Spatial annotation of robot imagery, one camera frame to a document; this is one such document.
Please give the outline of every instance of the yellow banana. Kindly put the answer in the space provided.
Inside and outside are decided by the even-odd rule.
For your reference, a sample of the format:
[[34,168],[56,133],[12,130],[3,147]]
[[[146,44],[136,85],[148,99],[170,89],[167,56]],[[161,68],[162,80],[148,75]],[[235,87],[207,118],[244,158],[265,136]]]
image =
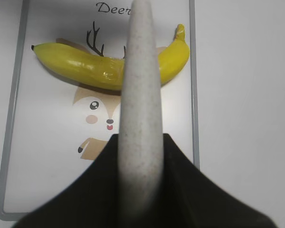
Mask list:
[[[59,43],[32,46],[32,50],[44,66],[59,75],[103,89],[122,88],[124,59],[96,56]],[[174,41],[158,55],[162,84],[169,82],[183,69],[189,54],[185,28],[179,24]]]

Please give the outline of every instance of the illustration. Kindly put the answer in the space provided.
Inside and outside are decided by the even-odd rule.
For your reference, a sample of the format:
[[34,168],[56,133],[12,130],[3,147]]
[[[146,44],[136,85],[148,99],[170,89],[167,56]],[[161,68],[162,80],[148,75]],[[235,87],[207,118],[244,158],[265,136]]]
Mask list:
[[73,109],[81,116],[76,123],[80,129],[91,132],[78,147],[82,159],[95,160],[112,134],[118,133],[120,98],[119,95],[77,88]]
[[[96,47],[93,22],[93,43],[91,30],[86,33],[86,44],[98,56],[92,55],[84,46],[63,38],[56,43],[32,46],[38,59],[52,71],[82,83],[76,90],[73,109],[80,113],[76,124],[86,129],[90,136],[78,145],[82,159],[95,160],[114,133],[118,133],[120,114],[120,90],[126,48],[123,58],[104,57],[104,44]],[[183,25],[178,25],[174,41],[168,47],[158,47],[161,82],[173,79],[189,58],[189,47],[185,43]]]
[[[123,82],[124,59],[104,57],[104,44],[101,50],[96,48],[96,36],[99,29],[95,29],[95,22],[93,22],[92,45],[89,42],[92,31],[86,34],[88,46],[98,56],[61,43],[32,45],[31,48],[45,67],[59,75],[85,85],[120,91]],[[174,41],[158,55],[162,85],[172,80],[183,69],[189,55],[190,49],[185,42],[185,27],[179,24]]]

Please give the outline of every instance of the white speckled object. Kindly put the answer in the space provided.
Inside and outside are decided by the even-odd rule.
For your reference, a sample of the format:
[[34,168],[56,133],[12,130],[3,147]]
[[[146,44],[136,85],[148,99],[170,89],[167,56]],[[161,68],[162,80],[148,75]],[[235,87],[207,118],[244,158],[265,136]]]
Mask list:
[[160,72],[151,4],[132,3],[118,148],[121,213],[135,219],[154,200],[163,172]]

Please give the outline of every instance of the white table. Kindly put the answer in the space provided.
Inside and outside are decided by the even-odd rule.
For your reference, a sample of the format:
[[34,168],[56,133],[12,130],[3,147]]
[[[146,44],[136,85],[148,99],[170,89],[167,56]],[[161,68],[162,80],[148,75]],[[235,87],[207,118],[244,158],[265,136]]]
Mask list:
[[201,170],[285,228],[285,0],[196,0]]

